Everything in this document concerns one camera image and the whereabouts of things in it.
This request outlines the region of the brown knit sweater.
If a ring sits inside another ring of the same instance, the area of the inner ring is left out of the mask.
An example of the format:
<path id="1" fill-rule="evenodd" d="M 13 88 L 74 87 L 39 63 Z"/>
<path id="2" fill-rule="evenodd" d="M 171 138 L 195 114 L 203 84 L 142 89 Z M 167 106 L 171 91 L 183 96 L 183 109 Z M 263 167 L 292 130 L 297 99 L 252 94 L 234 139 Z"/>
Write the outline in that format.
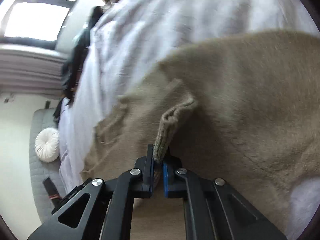
<path id="1" fill-rule="evenodd" d="M 176 50 L 95 127 L 83 179 L 117 178 L 154 145 L 206 179 L 222 177 L 288 239 L 319 206 L 319 38 L 292 31 Z"/>

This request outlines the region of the dark green black garment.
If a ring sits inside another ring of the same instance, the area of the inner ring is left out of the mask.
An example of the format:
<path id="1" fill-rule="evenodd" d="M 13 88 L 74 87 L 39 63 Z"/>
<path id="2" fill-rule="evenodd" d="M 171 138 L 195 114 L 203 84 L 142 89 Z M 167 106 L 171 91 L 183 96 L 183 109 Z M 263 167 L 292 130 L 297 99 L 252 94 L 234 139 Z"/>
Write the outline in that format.
<path id="1" fill-rule="evenodd" d="M 61 85 L 63 98 L 68 99 L 68 104 L 73 103 L 80 76 L 88 55 L 90 45 L 90 31 L 103 15 L 103 9 L 96 6 L 88 18 L 87 26 L 80 31 L 75 39 L 74 47 L 68 59 L 61 67 Z"/>

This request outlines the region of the lavender bed blanket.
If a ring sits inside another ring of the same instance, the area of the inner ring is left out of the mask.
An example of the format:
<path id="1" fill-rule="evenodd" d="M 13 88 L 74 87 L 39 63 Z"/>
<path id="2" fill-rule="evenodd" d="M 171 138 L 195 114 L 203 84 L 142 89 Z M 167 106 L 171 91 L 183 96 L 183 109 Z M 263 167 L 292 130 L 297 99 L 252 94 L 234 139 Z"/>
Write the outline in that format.
<path id="1" fill-rule="evenodd" d="M 91 29 L 71 107 L 60 120 L 60 176 L 81 184 L 95 135 L 120 96 L 176 50 L 216 38 L 292 31 L 319 38 L 300 0 L 120 0 Z"/>

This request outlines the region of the grey window curtain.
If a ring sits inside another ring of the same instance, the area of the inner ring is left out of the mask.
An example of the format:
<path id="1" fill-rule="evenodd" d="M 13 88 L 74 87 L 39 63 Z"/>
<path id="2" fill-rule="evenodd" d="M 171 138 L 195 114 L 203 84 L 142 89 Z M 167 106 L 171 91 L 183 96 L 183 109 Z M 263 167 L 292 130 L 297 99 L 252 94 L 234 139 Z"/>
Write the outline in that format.
<path id="1" fill-rule="evenodd" d="M 1 92 L 60 98 L 67 55 L 54 50 L 1 44 Z"/>

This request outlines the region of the grey quilted headboard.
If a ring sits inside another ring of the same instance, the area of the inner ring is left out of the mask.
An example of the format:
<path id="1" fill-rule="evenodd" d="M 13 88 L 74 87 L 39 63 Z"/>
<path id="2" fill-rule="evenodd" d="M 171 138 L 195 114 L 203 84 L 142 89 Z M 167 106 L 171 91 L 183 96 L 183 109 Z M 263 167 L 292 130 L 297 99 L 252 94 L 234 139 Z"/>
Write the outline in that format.
<path id="1" fill-rule="evenodd" d="M 52 163 L 44 163 L 40 161 L 35 153 L 35 139 L 38 134 L 46 129 L 56 127 L 53 114 L 54 108 L 39 109 L 34 112 L 31 121 L 30 138 L 29 138 L 29 167 L 31 188 L 33 198 L 41 223 L 46 221 L 51 215 L 54 206 L 49 199 L 48 193 L 44 188 L 43 181 L 50 178 L 57 188 L 61 197 L 66 195 L 65 187 L 59 175 L 60 160 L 56 159 Z"/>

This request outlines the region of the round white pleated cushion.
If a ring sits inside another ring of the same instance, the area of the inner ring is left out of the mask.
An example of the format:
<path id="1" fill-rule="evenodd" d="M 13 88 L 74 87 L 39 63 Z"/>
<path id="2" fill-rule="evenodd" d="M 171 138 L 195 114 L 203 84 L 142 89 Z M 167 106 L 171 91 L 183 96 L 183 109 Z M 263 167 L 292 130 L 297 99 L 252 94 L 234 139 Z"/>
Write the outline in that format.
<path id="1" fill-rule="evenodd" d="M 52 127 L 46 128 L 35 139 L 35 154 L 40 161 L 52 163 L 60 155 L 59 144 L 60 137 L 58 130 Z"/>

